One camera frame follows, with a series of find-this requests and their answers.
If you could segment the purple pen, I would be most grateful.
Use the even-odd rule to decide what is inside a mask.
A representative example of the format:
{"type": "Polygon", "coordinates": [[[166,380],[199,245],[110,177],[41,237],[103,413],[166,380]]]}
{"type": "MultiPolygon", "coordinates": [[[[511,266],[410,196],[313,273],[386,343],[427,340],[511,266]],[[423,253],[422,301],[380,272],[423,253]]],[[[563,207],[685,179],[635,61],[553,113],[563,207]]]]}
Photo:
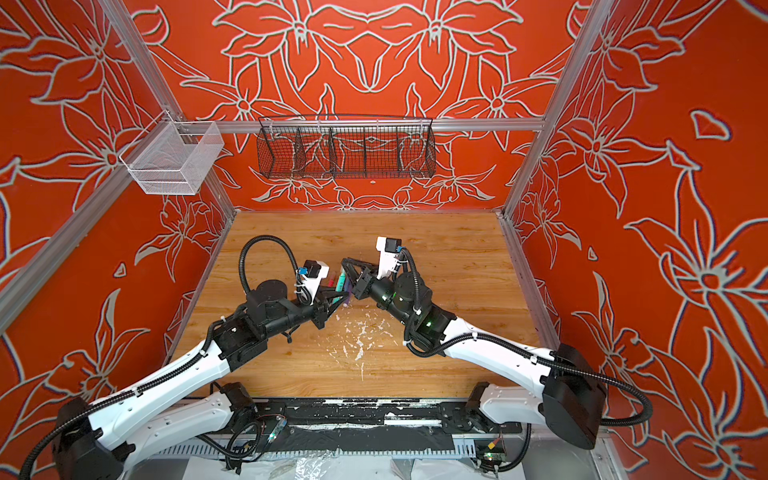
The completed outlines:
{"type": "Polygon", "coordinates": [[[349,280],[346,280],[344,283],[344,292],[346,294],[346,297],[344,299],[344,306],[348,307],[350,305],[350,302],[352,300],[352,285],[349,280]]]}

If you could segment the green pen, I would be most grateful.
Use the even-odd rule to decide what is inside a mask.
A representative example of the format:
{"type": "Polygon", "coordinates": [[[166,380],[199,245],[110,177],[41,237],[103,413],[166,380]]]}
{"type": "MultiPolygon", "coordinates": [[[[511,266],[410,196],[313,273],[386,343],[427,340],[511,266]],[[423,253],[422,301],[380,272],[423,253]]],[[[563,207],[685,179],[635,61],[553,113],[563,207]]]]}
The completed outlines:
{"type": "Polygon", "coordinates": [[[343,291],[344,290],[345,282],[346,282],[346,275],[345,275],[344,272],[341,272],[341,274],[339,275],[339,277],[338,277],[338,279],[336,281],[336,290],[337,291],[343,291]]]}

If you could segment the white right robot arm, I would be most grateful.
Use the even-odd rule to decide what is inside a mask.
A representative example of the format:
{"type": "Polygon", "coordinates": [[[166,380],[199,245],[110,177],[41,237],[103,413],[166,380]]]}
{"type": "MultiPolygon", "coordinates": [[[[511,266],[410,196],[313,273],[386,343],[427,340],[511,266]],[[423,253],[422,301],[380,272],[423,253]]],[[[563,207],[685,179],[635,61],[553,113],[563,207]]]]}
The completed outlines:
{"type": "Polygon", "coordinates": [[[444,356],[480,366],[523,388],[477,388],[477,409],[495,423],[544,425],[561,440],[591,449],[603,427],[632,427],[652,418],[637,387],[594,371],[574,347],[530,346],[487,332],[432,300],[412,254],[382,251],[376,264],[341,262],[354,297],[370,299],[403,326],[404,346],[419,358],[444,356]]]}

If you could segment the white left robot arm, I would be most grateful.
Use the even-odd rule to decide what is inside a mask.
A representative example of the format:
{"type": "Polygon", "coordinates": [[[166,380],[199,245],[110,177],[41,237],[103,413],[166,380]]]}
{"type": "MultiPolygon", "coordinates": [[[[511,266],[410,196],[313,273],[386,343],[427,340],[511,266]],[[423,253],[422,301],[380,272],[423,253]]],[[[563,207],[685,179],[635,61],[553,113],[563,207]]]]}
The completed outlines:
{"type": "Polygon", "coordinates": [[[344,291],[323,285],[328,266],[315,260],[299,264],[289,245],[274,235],[249,239],[238,258],[246,300],[211,323],[204,339],[177,360],[116,393],[88,403],[80,398],[59,410],[56,425],[35,445],[18,474],[29,479],[37,459],[52,450],[62,479],[117,479],[146,452],[140,435],[159,439],[152,421],[198,388],[217,381],[255,359],[271,338],[290,339],[303,324],[323,329],[347,300],[344,291]],[[246,272],[249,250],[261,242],[279,245],[288,255],[293,282],[277,279],[251,287],[246,272]]]}

